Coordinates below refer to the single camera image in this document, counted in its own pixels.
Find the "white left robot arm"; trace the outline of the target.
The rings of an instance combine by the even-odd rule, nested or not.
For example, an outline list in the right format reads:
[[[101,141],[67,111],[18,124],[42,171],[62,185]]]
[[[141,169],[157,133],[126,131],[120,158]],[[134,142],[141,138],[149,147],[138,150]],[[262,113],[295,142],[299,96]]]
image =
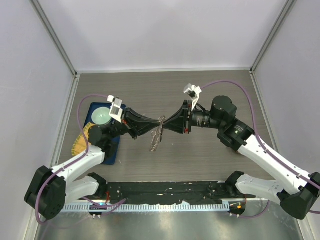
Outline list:
[[[133,139],[161,125],[159,120],[121,109],[107,124],[94,124],[84,138],[85,150],[52,168],[41,166],[31,180],[24,201],[35,210],[37,221],[55,218],[66,204],[87,196],[100,200],[107,192],[106,180],[93,173],[78,179],[114,153],[114,138],[129,134]]]

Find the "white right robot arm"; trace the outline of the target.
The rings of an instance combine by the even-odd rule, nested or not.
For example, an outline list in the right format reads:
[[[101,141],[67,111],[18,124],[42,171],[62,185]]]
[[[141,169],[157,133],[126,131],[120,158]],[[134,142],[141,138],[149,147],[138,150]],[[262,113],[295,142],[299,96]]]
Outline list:
[[[303,220],[320,196],[320,174],[309,173],[289,162],[262,141],[255,131],[236,118],[237,107],[227,96],[213,99],[210,110],[198,110],[191,100],[163,123],[163,128],[189,134],[193,127],[217,129],[217,138],[226,147],[249,158],[273,180],[235,171],[226,181],[226,193],[264,198],[281,206],[291,217]]]

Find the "teal patterned bowl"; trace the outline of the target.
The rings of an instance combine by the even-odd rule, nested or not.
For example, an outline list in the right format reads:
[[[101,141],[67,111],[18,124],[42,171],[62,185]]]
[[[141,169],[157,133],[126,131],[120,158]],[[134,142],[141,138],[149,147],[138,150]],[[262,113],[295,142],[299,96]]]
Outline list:
[[[99,107],[93,111],[91,120],[96,125],[108,124],[112,121],[109,113],[110,109],[108,107]]]

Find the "blue plastic tray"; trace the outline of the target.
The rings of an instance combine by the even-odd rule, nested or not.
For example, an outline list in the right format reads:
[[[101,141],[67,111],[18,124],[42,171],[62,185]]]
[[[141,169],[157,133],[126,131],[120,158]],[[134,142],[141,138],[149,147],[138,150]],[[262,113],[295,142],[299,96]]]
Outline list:
[[[112,105],[111,103],[92,102],[89,106],[88,113],[86,115],[83,127],[85,127],[86,124],[88,124],[88,123],[94,124],[92,122],[92,118],[91,118],[94,110],[96,110],[97,108],[100,108],[100,107],[107,107],[110,109],[111,105]],[[108,156],[105,157],[104,161],[101,163],[102,165],[114,165],[115,164],[116,157],[117,157],[117,151],[118,151],[119,144],[120,144],[120,139],[121,139],[121,137],[117,136],[111,140],[111,143],[113,144],[113,148],[111,149],[111,154],[109,154]]]

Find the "yellow bamboo dish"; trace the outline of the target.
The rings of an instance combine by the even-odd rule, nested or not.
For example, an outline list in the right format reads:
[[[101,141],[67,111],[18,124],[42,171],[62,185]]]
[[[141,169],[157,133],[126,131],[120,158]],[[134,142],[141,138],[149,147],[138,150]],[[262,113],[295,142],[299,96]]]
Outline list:
[[[94,126],[93,123],[89,122],[85,125],[83,128],[83,133],[85,134],[86,140],[89,139],[89,129]],[[71,155],[73,157],[81,154],[87,149],[87,144],[85,141],[85,138],[82,134],[79,134],[79,136],[76,138],[75,142],[73,143],[73,146],[71,148]]]

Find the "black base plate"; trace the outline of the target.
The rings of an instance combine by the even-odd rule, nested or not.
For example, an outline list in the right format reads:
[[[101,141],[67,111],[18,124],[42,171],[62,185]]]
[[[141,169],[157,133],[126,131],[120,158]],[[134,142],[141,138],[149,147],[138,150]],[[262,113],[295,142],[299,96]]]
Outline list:
[[[108,182],[102,190],[89,197],[91,200],[116,204],[125,199],[127,205],[190,205],[221,203],[223,199],[254,198],[233,190],[218,181],[172,182]]]

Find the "aluminium frame left post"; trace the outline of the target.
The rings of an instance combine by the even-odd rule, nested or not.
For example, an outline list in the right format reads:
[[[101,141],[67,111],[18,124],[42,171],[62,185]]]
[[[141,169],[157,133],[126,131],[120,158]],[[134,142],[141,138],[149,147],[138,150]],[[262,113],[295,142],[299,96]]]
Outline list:
[[[61,55],[67,68],[71,72],[72,76],[75,78],[78,75],[78,72],[75,69],[74,65],[72,64],[65,48],[63,47],[63,45],[62,45],[56,31],[54,30],[47,14],[45,13],[40,1],[39,0],[30,0],[29,2],[32,5],[36,14],[38,15],[40,21],[42,22],[45,30],[47,31],[49,37],[51,38],[53,44],[55,45],[56,49],[58,50],[59,54]]]

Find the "aluminium frame post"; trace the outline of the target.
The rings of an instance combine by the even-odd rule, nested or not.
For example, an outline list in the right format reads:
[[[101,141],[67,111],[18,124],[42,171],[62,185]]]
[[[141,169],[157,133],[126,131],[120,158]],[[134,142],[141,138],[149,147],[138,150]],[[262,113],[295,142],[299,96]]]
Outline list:
[[[63,47],[63,45],[62,45],[56,31],[54,30],[47,14],[45,13],[40,1],[39,0],[30,0],[29,2],[32,5],[36,14],[38,15],[40,21],[42,22],[45,30],[47,31],[49,37],[51,38],[53,44],[55,45],[56,49],[58,50],[59,54],[61,55],[67,68],[71,72],[72,76],[75,78],[78,75],[78,72],[75,69],[74,65],[72,64],[65,48]]]
[[[261,49],[258,52],[257,57],[255,58],[251,68],[250,73],[253,74],[257,68],[259,67],[263,57],[267,53],[268,49],[272,45],[273,41],[275,40],[278,32],[280,31],[282,25],[286,21],[287,17],[289,16],[290,12],[294,8],[295,4],[297,3],[297,0],[286,0],[284,6],[282,7],[278,17],[276,18],[269,34],[267,35],[267,38],[265,39]]]

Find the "aluminium frame right post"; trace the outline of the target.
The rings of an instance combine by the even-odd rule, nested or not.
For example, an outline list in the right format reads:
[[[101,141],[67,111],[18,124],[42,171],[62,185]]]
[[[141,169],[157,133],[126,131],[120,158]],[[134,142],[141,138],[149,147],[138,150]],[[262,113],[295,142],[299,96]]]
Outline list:
[[[290,12],[294,8],[295,4],[297,3],[297,0],[286,0],[284,6],[282,7],[278,17],[276,18],[269,34],[267,35],[267,38],[265,39],[261,49],[258,52],[257,57],[255,58],[251,68],[250,73],[253,74],[257,68],[259,67],[263,57],[267,53],[268,49],[272,45],[273,41],[275,40],[278,32],[280,31],[282,25],[286,21],[287,17],[289,16]]]

